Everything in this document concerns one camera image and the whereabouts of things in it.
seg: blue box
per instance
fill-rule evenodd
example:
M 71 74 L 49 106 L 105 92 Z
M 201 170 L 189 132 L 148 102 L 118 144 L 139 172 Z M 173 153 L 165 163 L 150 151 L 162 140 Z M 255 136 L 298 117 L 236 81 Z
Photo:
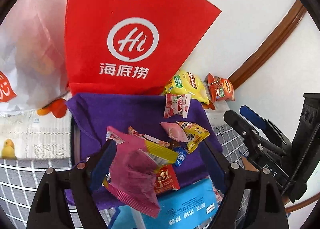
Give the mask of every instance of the blue box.
M 142 214 L 147 229 L 192 229 L 213 217 L 217 200 L 210 179 L 159 197 L 161 211 L 157 218 Z

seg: yellow chip bag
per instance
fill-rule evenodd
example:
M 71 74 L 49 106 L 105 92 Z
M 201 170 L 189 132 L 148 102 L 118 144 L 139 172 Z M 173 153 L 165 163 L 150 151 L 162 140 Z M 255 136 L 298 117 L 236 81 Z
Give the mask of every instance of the yellow chip bag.
M 177 123 L 184 130 L 189 140 L 189 142 L 187 143 L 188 154 L 194 152 L 199 143 L 210 135 L 210 133 L 206 129 L 202 128 L 196 123 L 185 121 Z
M 170 82 L 164 87 L 164 93 L 176 95 L 191 94 L 192 99 L 209 104 L 209 98 L 200 78 L 182 70 L 173 76 Z

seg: checkered fabric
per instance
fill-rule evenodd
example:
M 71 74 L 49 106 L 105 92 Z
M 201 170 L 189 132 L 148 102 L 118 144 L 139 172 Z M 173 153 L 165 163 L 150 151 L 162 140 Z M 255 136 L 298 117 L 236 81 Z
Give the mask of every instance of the checkered fabric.
M 222 145 L 223 154 L 229 162 L 237 162 L 243 166 L 240 152 L 246 154 L 247 148 L 243 140 L 230 126 L 223 125 L 215 128 L 219 142 Z M 22 161 L 22 160 L 3 160 L 0 159 L 0 205 L 9 219 L 17 229 L 25 229 L 29 215 L 30 206 L 39 182 L 49 167 L 56 171 L 70 169 L 71 159 L 55 159 L 44 161 Z M 237 215 L 235 226 L 240 222 L 245 214 L 249 197 L 249 191 L 246 190 L 242 199 L 242 206 Z M 75 228 L 82 228 L 77 210 L 69 206 L 71 217 Z M 100 211 L 104 221 L 108 225 L 111 221 L 114 209 Z M 210 220 L 205 221 L 196 229 L 205 229 Z

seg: purple cloth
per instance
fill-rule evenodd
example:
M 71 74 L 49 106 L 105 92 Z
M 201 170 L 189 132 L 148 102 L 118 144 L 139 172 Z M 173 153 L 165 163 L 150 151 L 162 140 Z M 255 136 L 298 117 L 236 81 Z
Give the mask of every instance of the purple cloth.
M 159 123 L 176 121 L 195 122 L 208 130 L 210 135 L 206 140 L 218 152 L 222 152 L 201 103 L 195 99 L 191 100 L 187 118 L 174 115 L 168 119 L 163 118 L 165 96 L 79 93 L 66 104 L 81 130 L 81 159 L 100 150 L 106 140 L 107 126 L 113 126 L 123 133 L 128 133 L 128 127 L 132 126 L 140 134 L 170 141 Z M 198 148 L 187 155 L 181 166 L 173 168 L 180 187 L 208 176 Z M 74 205 L 70 190 L 66 190 L 66 196 L 69 204 Z M 92 197 L 100 210 L 124 205 L 103 186 L 93 192 Z

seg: white wall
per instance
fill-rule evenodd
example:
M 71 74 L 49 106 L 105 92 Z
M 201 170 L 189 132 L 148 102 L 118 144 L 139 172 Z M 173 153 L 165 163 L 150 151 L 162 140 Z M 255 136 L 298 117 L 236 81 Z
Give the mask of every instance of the white wall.
M 222 10 L 183 68 L 229 77 L 261 45 L 295 0 L 209 0 Z
M 299 229 L 312 212 L 316 203 L 317 201 L 297 211 L 292 212 L 288 217 L 289 229 Z
M 231 109 L 242 105 L 270 119 L 292 141 L 299 124 L 303 93 L 320 92 L 320 32 L 307 13 L 275 54 L 235 91 Z M 320 192 L 320 164 L 296 201 Z
M 295 0 L 209 0 L 222 10 L 183 68 L 199 75 L 229 77 L 260 46 Z M 58 50 L 63 52 L 67 0 L 39 0 Z

